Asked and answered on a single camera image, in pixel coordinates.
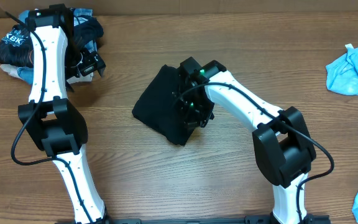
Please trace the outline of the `black t-shirt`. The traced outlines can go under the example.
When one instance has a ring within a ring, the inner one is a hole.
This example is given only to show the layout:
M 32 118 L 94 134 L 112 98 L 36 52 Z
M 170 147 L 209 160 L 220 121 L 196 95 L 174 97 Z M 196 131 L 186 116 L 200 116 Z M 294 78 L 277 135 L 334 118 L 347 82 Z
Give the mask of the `black t-shirt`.
M 193 130 L 185 128 L 179 110 L 172 107 L 178 86 L 178 69 L 164 65 L 137 100 L 132 114 L 172 144 L 184 146 Z

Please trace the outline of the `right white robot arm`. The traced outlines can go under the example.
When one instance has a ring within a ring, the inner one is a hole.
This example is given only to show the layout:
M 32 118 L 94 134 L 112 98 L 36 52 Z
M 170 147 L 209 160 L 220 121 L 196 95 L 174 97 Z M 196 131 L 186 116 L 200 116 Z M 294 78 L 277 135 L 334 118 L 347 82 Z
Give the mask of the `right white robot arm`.
M 301 112 L 260 99 L 215 60 L 201 66 L 188 58 L 180 64 L 178 77 L 174 104 L 185 128 L 205 127 L 219 104 L 251 131 L 257 166 L 273 185 L 275 205 L 265 221 L 312 223 L 302 185 L 316 152 Z

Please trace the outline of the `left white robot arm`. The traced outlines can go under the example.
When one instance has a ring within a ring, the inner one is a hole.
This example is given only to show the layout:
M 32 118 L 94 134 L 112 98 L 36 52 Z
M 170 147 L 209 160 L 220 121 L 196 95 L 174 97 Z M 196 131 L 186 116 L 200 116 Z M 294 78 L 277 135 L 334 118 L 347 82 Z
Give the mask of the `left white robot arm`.
M 23 132 L 53 162 L 62 175 L 75 213 L 75 223 L 109 223 L 106 206 L 93 182 L 86 158 L 88 128 L 67 97 L 67 80 L 103 73 L 97 52 L 79 49 L 74 42 L 73 11 L 64 4 L 30 11 L 23 26 L 33 46 L 34 79 L 27 104 L 18 107 Z

